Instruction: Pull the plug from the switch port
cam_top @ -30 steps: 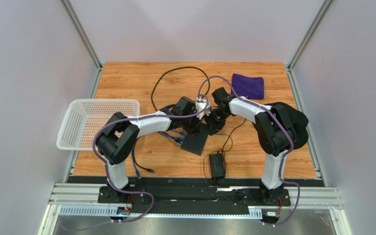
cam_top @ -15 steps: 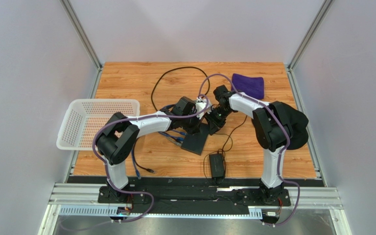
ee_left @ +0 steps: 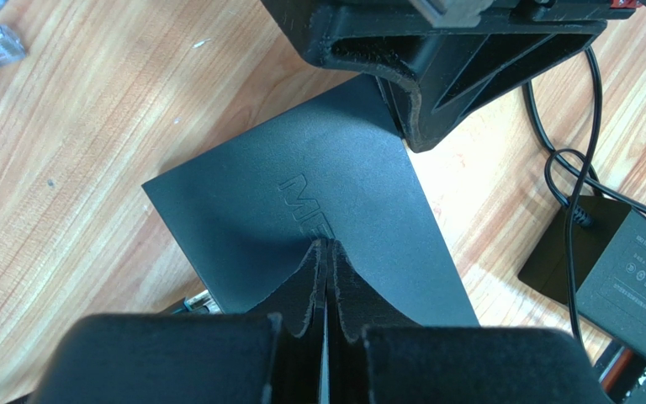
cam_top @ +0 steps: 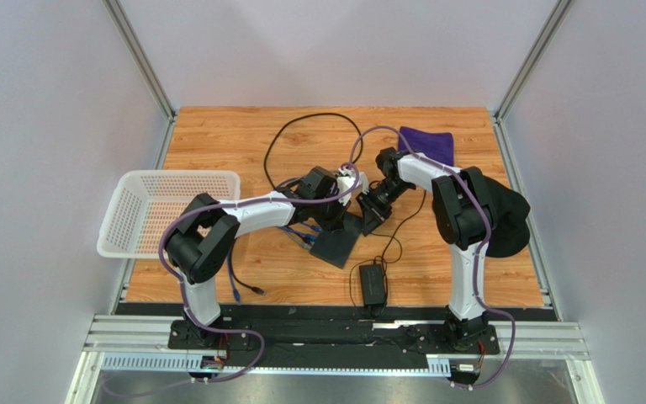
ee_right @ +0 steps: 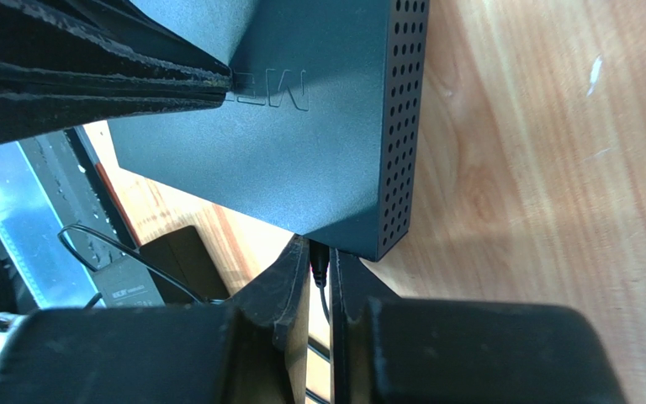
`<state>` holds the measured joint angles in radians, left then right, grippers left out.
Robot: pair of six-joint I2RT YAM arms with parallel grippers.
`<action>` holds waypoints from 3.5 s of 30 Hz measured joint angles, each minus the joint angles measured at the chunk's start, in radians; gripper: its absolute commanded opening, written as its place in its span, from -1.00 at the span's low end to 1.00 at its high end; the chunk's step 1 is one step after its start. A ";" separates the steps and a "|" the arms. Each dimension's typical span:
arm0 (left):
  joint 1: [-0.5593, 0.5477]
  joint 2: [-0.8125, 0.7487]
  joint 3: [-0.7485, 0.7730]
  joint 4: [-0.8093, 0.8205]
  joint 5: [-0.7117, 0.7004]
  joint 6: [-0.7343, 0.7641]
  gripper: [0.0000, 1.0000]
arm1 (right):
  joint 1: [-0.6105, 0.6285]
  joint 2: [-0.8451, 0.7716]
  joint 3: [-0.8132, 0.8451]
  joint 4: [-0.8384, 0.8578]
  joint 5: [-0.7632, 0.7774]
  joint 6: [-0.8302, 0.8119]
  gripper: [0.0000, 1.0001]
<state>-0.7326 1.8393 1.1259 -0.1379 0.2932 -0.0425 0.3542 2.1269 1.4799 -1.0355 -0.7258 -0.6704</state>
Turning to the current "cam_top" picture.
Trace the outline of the black cable teal plug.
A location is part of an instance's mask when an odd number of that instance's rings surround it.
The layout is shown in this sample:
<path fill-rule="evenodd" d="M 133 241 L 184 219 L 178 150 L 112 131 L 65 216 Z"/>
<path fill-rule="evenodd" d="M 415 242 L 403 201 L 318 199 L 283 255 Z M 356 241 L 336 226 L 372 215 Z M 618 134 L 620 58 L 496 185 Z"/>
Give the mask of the black cable teal plug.
<path fill-rule="evenodd" d="M 360 126 L 339 112 L 295 117 L 283 124 L 268 144 L 262 163 L 265 179 L 274 186 L 313 166 L 336 169 L 343 162 L 357 162 L 364 145 L 353 143 L 361 134 Z"/>

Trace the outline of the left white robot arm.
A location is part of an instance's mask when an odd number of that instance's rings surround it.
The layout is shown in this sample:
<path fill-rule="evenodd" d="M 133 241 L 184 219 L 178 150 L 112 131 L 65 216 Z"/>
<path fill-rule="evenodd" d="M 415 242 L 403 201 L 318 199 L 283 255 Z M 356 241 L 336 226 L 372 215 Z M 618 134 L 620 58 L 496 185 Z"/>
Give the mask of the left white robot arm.
<path fill-rule="evenodd" d="M 368 189 L 365 173 L 346 162 L 335 172 L 314 167 L 255 198 L 196 195 L 163 231 L 157 247 L 161 264 L 177 279 L 186 321 L 203 335 L 224 333 L 213 325 L 221 314 L 215 276 L 238 237 L 309 219 L 327 231 L 338 230 L 354 194 Z"/>

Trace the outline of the black network switch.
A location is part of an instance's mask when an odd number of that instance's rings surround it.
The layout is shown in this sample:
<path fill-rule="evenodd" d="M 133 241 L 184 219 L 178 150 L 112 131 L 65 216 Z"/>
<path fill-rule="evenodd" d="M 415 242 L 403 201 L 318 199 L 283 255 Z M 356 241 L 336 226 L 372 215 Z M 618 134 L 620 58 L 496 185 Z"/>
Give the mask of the black network switch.
<path fill-rule="evenodd" d="M 362 228 L 361 216 L 346 213 L 343 228 L 321 232 L 311 247 L 310 254 L 336 268 L 344 269 L 362 233 Z"/>

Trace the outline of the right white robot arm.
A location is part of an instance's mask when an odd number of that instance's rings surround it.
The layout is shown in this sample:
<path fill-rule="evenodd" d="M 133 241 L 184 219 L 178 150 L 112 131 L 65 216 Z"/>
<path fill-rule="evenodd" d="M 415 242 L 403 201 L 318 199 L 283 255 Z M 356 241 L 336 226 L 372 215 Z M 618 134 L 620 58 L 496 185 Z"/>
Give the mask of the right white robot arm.
<path fill-rule="evenodd" d="M 451 253 L 452 292 L 443 339 L 458 352 L 477 346 L 488 327 L 484 301 L 484 260 L 496 209 L 491 204 L 481 171 L 476 167 L 449 167 L 422 154 L 379 152 L 376 165 L 383 179 L 358 197 L 363 214 L 363 235 L 385 223 L 392 204 L 408 189 L 422 187 L 432 196 L 437 229 Z"/>

